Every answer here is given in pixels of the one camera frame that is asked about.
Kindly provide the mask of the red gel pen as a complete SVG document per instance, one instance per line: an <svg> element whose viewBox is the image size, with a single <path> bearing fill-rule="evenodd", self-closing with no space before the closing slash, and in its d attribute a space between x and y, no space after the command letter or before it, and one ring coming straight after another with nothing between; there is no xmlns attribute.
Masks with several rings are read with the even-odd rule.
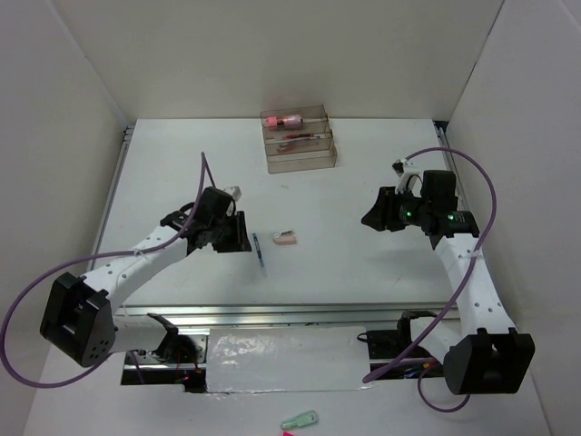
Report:
<svg viewBox="0 0 581 436"><path fill-rule="evenodd" d="M297 154L297 153L308 153L312 151L312 145L307 142L290 142L285 144L279 144L275 148L276 154Z"/></svg>
<svg viewBox="0 0 581 436"><path fill-rule="evenodd" d="M299 140L302 138L311 138L316 136L316 134L313 133L309 133L309 134L289 134L289 135L285 135L283 136L283 140L284 141L292 141L292 140Z"/></svg>

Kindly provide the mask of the pink crayon tube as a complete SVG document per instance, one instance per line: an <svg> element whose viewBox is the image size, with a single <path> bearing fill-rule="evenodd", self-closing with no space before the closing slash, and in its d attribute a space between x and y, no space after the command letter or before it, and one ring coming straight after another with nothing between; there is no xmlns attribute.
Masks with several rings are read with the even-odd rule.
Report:
<svg viewBox="0 0 581 436"><path fill-rule="evenodd" d="M266 127L269 130L297 130L301 129L303 118L300 114L284 116L269 116L266 118Z"/></svg>

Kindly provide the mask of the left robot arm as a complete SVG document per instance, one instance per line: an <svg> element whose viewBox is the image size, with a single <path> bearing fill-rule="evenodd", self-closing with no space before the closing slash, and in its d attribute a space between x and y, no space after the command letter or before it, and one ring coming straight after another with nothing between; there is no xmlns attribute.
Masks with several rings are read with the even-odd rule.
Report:
<svg viewBox="0 0 581 436"><path fill-rule="evenodd" d="M145 351L158 362L194 355L195 342L160 314L120 315L128 298L155 275L211 246L217 253L251 250L241 189L203 189L200 198L169 213L128 255L114 256L83 276L68 272L53 282L41 335L84 368L117 352Z"/></svg>

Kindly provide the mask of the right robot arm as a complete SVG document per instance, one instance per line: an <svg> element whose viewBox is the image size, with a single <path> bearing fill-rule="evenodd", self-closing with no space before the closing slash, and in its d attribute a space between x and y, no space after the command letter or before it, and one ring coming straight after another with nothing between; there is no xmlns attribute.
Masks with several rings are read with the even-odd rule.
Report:
<svg viewBox="0 0 581 436"><path fill-rule="evenodd" d="M459 293L460 331L433 312L405 312L398 323L397 356L428 352L443 367L456 394L518 392L535 353L532 336L507 315L478 247L473 214L458 208L457 178L446 170L423 173L398 163L399 182L382 187L362 224L379 232L418 227L440 259L452 289Z"/></svg>

